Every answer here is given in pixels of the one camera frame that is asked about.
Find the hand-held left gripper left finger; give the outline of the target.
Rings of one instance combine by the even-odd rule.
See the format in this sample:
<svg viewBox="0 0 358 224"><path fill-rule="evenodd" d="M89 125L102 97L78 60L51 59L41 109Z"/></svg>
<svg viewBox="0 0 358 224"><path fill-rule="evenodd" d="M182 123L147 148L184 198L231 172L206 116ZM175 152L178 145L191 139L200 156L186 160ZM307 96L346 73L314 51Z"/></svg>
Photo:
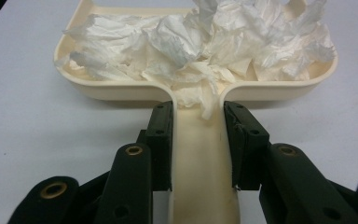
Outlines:
<svg viewBox="0 0 358 224"><path fill-rule="evenodd" d="M153 108L147 128L141 130L137 142L151 149L152 190L172 189L172 101Z"/></svg>

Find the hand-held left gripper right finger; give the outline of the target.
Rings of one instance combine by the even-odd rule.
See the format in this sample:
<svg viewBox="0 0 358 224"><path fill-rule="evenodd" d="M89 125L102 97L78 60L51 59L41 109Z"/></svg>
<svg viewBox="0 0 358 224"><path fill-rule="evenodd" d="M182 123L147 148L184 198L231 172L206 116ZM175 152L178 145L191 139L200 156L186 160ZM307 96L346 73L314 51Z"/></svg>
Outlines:
<svg viewBox="0 0 358 224"><path fill-rule="evenodd" d="M262 157L269 146L269 133L244 105L225 101L224 113L232 186L240 190L259 190L264 173Z"/></svg>

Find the cream plastic dustpan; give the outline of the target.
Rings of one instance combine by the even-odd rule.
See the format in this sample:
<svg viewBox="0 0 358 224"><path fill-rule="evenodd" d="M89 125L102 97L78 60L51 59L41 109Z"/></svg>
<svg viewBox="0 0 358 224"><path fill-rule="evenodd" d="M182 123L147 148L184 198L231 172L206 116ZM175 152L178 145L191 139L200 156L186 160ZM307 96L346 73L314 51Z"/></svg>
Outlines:
<svg viewBox="0 0 358 224"><path fill-rule="evenodd" d="M173 91L154 81L100 80L68 61L75 40L63 35L55 49L58 71L88 97L107 101L170 101ZM275 101L302 96L336 70L338 59L312 63L305 81L240 81L219 87L217 107L211 119L200 109L173 110L172 191L168 221L173 224L239 224L237 191L231 182L223 103L228 101Z"/></svg>

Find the pile of white tissues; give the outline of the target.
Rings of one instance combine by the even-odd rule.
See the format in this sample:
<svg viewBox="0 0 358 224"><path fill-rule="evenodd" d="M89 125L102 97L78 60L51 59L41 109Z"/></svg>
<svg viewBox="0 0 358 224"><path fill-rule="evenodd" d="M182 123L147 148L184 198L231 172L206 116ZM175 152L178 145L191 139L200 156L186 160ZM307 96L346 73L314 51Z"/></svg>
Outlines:
<svg viewBox="0 0 358 224"><path fill-rule="evenodd" d="M209 119L218 94L241 81L306 81L313 63L336 57L321 22L325 0L297 14L280 0L194 0L186 15L90 14L65 30L75 47L59 68L98 80L153 81L181 107Z"/></svg>

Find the pale table cover sheet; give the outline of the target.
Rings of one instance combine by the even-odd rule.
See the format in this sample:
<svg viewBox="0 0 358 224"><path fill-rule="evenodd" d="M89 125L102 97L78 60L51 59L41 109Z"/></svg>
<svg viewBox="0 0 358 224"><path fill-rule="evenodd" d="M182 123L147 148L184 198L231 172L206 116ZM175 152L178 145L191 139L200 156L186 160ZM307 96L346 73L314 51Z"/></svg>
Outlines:
<svg viewBox="0 0 358 224"><path fill-rule="evenodd" d="M7 0L0 10L0 224L55 175L87 182L148 123L148 102L90 99L56 70L53 53L77 0ZM327 0L335 73L307 95L251 102L275 143L301 148L330 180L358 185L358 0Z"/></svg>

